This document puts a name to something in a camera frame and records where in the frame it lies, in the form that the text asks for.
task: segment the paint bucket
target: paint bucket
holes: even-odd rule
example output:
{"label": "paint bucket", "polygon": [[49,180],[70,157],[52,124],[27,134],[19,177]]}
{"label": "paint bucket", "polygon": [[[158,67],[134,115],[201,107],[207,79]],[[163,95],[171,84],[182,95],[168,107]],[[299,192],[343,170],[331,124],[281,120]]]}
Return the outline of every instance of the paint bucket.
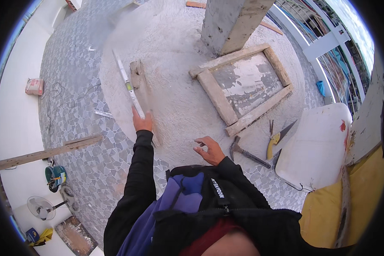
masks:
{"label": "paint bucket", "polygon": [[45,169],[45,177],[47,182],[50,182],[52,178],[56,179],[54,183],[48,185],[51,192],[57,192],[58,186],[67,180],[67,173],[63,166],[48,166]]}

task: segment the concrete pillar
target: concrete pillar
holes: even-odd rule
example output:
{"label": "concrete pillar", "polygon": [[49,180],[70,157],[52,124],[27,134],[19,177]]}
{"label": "concrete pillar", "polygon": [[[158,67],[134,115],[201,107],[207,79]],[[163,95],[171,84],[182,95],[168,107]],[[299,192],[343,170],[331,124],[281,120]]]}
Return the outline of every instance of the concrete pillar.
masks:
{"label": "concrete pillar", "polygon": [[208,0],[202,40],[218,55],[240,50],[274,0]]}

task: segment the sky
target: sky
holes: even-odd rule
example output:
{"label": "sky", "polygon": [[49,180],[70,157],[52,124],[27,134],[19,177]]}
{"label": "sky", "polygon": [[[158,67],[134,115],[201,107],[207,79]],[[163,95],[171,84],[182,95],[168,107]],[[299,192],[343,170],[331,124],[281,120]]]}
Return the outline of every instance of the sky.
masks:
{"label": "sky", "polygon": [[363,19],[348,0],[326,0],[342,20],[350,36],[360,47],[361,54],[371,74],[374,64],[374,42]]}

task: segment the person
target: person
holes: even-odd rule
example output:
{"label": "person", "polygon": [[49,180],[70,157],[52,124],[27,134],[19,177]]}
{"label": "person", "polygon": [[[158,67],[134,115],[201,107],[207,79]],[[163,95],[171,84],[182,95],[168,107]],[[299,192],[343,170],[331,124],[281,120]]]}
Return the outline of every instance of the person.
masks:
{"label": "person", "polygon": [[301,214],[271,209],[263,194],[209,136],[193,148],[211,166],[167,171],[156,200],[152,116],[133,107],[137,133],[124,196],[108,219],[104,254],[127,255],[326,255],[351,247],[316,248],[300,235]]}

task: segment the cement mortar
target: cement mortar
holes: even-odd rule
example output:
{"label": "cement mortar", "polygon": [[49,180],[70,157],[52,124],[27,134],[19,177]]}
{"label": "cement mortar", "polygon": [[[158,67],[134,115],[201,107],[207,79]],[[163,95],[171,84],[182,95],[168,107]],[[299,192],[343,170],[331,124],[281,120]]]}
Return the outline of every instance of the cement mortar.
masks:
{"label": "cement mortar", "polygon": [[[201,40],[204,16],[204,9],[186,7],[183,0],[149,1],[118,22],[103,49],[100,78],[105,99],[116,122],[132,141],[136,140],[132,101],[114,61],[112,49],[120,55],[128,75],[130,62],[142,59],[147,83],[152,90],[150,105],[163,141],[155,149],[155,158],[173,167],[208,165],[193,150],[193,146],[197,145],[194,142],[196,138],[211,136],[227,156],[233,141],[233,138],[226,136],[225,122],[200,83],[188,74],[190,69],[215,58]],[[266,17],[263,21],[273,25]],[[245,48],[262,43],[271,45],[294,85],[294,91],[287,99],[239,134],[242,148],[265,159],[270,137],[269,119],[274,119],[277,133],[287,118],[287,124],[299,118],[304,108],[305,93],[301,65],[286,36],[259,26]],[[235,162],[244,170],[258,165],[239,153],[235,153]]]}

